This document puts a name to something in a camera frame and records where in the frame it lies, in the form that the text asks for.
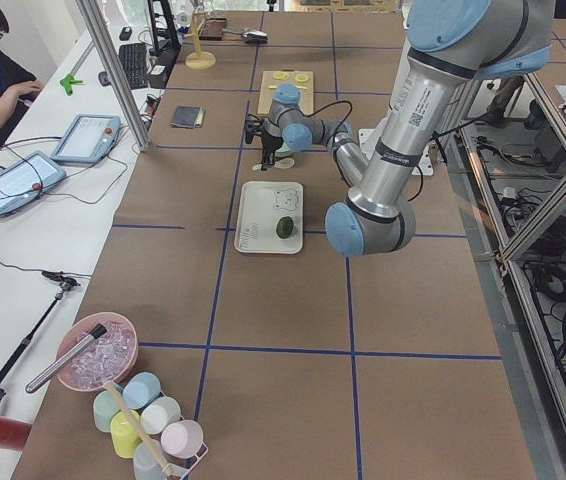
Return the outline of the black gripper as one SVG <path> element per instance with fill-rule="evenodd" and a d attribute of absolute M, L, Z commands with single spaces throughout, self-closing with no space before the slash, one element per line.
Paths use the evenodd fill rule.
<path fill-rule="evenodd" d="M 267 171 L 269 168 L 275 166 L 275 153 L 279 149 L 279 137 L 273 136 L 266 130 L 263 130 L 261 137 L 262 156 L 261 156 L 261 170 Z"/>

